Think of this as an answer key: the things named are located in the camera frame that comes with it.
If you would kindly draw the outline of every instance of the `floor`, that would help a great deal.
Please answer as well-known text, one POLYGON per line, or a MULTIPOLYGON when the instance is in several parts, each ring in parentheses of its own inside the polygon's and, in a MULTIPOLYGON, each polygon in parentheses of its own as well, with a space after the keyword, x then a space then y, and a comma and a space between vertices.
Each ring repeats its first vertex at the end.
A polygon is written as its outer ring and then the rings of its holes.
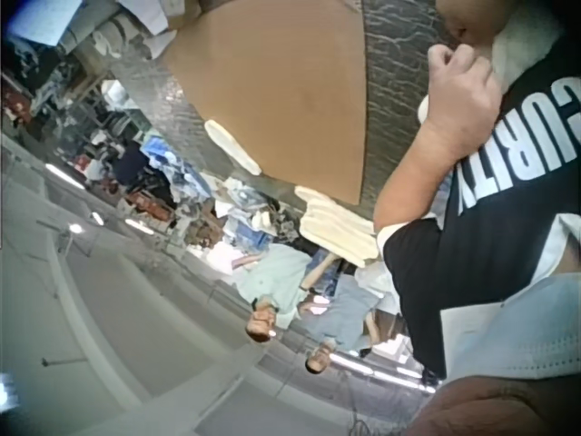
MULTIPOLYGON (((204 11, 233 0, 201 0, 204 11)), ((416 111, 427 91, 426 52, 442 32, 429 0, 363 0, 368 77, 366 163, 360 204, 350 207, 370 217, 377 195, 418 129, 416 111)), ((293 186, 244 172, 203 129, 203 120, 159 60, 144 62, 129 51, 112 65, 114 75, 167 141, 199 169, 234 175, 255 188, 302 208, 293 186)))

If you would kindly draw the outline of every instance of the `white sleeve trim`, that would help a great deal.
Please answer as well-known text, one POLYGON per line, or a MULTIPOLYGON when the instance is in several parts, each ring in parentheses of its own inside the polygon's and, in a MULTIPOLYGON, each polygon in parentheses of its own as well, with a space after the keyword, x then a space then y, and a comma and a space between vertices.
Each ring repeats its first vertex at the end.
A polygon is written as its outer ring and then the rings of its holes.
MULTIPOLYGON (((427 220, 431 218, 436 218, 436 215, 432 212, 428 212, 426 215, 422 216, 420 219, 427 220)), ((410 222, 401 223, 401 224, 392 224, 388 225, 387 227, 382 228, 378 232, 377 241, 378 241, 378 248, 379 253, 381 254, 381 258, 383 258, 383 247, 388 242, 388 239, 393 236, 393 233, 398 231, 401 227, 408 225, 410 222)))

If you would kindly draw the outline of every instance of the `black t-shirt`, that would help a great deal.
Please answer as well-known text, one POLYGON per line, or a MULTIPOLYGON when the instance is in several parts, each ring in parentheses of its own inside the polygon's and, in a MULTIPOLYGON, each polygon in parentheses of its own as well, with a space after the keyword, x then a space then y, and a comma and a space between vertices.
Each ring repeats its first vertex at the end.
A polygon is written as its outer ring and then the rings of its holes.
POLYGON ((490 140, 457 164, 442 231, 397 230, 383 253, 416 359, 446 374, 440 311, 527 287, 559 213, 580 214, 581 47, 562 38, 505 95, 490 140))

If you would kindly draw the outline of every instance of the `white letter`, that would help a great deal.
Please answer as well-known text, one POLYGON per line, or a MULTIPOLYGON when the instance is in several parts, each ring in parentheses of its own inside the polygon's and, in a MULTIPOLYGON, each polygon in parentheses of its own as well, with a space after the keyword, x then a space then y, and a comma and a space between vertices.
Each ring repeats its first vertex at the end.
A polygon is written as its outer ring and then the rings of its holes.
POLYGON ((474 195, 477 200, 488 197, 493 193, 498 192, 497 183, 494 177, 486 177, 482 162, 480 161, 480 153, 475 152, 468 158, 470 168, 472 168, 472 175, 474 176, 474 195))
MULTIPOLYGON (((551 91, 559 106, 563 107, 573 101, 571 94, 566 90, 571 91, 576 97, 579 104, 581 104, 581 79, 579 77, 565 77, 559 79, 551 85, 551 91)), ((581 112, 571 115, 567 122, 571 126, 573 136, 581 143, 581 112)))
POLYGON ((575 149, 551 100, 541 93, 534 93, 527 97, 522 105, 523 115, 543 151, 549 171, 553 171, 562 165, 561 160, 537 109, 543 114, 543 118, 555 135, 556 143, 561 147, 566 162, 575 159, 575 149))
POLYGON ((484 145, 484 151, 487 152, 488 161, 492 167, 494 176, 497 179, 498 187, 501 191, 505 189, 512 188, 512 179, 510 178, 510 173, 508 172, 505 160, 502 157, 502 153, 498 148, 497 140, 494 136, 490 136, 490 139, 484 145))
POLYGON ((545 173, 533 140, 515 109, 510 111, 504 120, 498 122, 496 133, 500 145, 508 149, 508 163, 516 177, 520 180, 531 180, 545 173))
POLYGON ((456 170, 458 171, 458 195, 460 197, 458 200, 458 215, 460 215, 464 210, 464 203, 466 203, 466 207, 469 209, 476 204, 476 199, 466 180, 464 180, 464 173, 462 173, 462 164, 460 162, 456 164, 456 170))

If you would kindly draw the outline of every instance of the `jeans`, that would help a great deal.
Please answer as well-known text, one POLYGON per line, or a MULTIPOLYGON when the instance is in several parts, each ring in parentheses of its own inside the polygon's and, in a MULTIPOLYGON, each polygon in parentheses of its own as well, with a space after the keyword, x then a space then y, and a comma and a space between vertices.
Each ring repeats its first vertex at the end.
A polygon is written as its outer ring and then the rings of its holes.
MULTIPOLYGON (((324 248, 319 248, 319 250, 310 259, 307 268, 305 269, 305 276, 310 273, 317 265, 319 265, 327 257, 329 251, 324 248)), ((326 298, 332 298, 335 295, 335 290, 337 289, 337 280, 339 279, 339 267, 341 259, 337 259, 333 262, 323 273, 323 275, 317 280, 313 288, 315 293, 322 295, 326 298)))

